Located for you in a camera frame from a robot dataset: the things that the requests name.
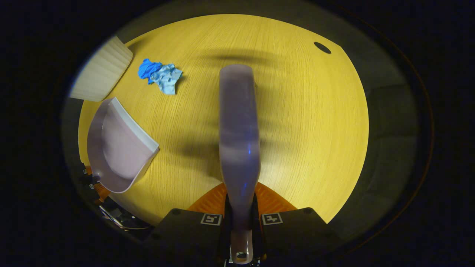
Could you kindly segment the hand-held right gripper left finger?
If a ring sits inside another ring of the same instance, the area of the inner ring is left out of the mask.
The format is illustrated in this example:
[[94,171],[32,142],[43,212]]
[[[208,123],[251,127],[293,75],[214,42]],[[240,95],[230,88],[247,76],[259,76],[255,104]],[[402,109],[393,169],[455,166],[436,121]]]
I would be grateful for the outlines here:
[[219,184],[188,209],[173,208],[147,238],[166,261],[217,261],[227,256],[227,189]]

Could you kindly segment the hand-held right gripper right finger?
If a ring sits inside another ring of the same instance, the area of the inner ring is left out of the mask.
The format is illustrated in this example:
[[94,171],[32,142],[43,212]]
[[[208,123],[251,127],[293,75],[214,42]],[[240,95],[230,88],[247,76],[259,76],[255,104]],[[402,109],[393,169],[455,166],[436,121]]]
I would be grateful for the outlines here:
[[335,231],[313,208],[295,208],[262,183],[255,193],[264,262],[323,262],[335,250]]

